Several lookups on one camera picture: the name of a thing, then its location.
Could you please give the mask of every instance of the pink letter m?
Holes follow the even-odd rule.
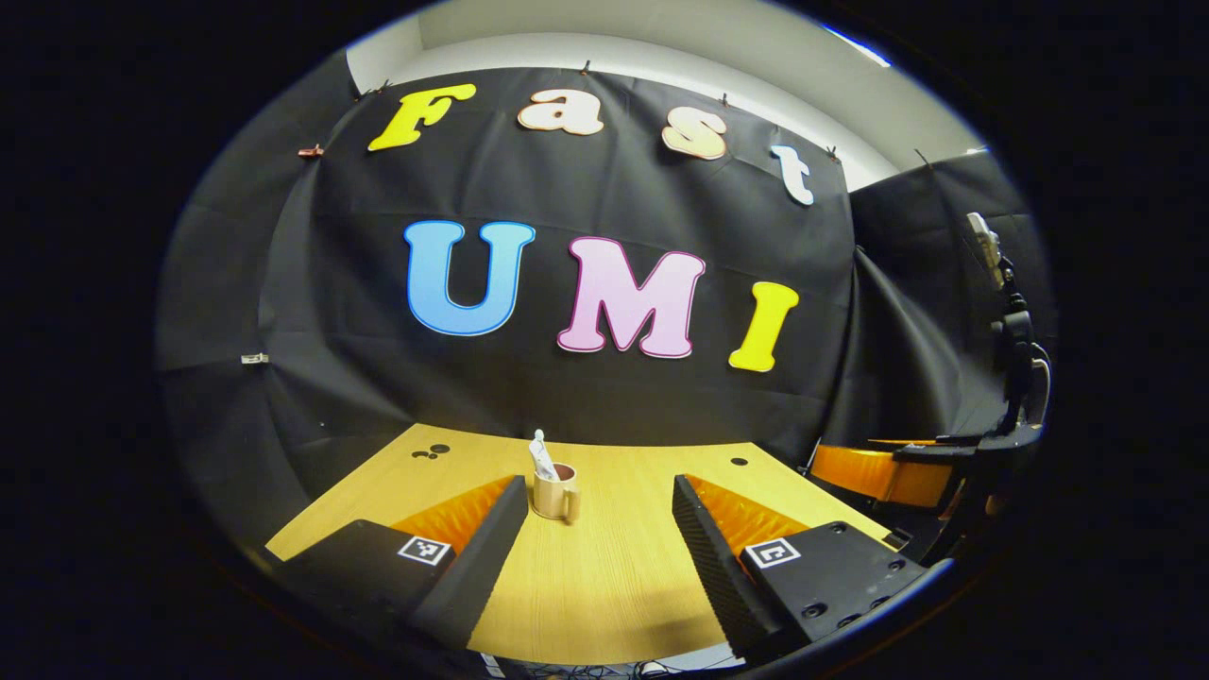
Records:
[[[693,290],[705,272],[705,261],[688,253],[665,253],[642,288],[621,244],[609,238],[585,236],[571,242],[579,260],[579,287],[571,312],[571,328],[559,334],[559,346],[572,352],[596,352],[604,347],[597,332],[601,310],[618,350],[626,351],[650,321],[650,333],[638,342],[644,355],[678,359],[693,353],[688,340]]]

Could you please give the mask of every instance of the beige mug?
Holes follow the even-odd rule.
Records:
[[[533,512],[546,519],[566,519],[571,524],[579,517],[579,484],[575,482],[575,468],[556,462],[554,471],[559,473],[557,482],[533,474]]]

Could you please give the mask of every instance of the ceiling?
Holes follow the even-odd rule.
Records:
[[[745,71],[835,119],[899,171],[984,143],[899,69],[759,0],[447,0],[418,16],[424,50],[525,33],[642,40]]]

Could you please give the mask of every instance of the wooden table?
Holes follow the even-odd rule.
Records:
[[[435,460],[413,451],[445,444]],[[578,471],[579,520],[532,506],[469,647],[551,664],[663,658],[724,642],[671,513],[672,478],[694,474],[818,526],[844,520],[873,538],[889,531],[754,444],[598,446],[548,440]],[[731,459],[748,461],[737,466]],[[525,474],[527,439],[415,425],[316,500],[267,543],[289,559],[354,519],[391,525],[463,491]]]

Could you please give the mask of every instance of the mug handle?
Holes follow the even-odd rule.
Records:
[[[579,519],[579,489],[567,489],[565,495],[567,499],[567,523],[571,524]]]

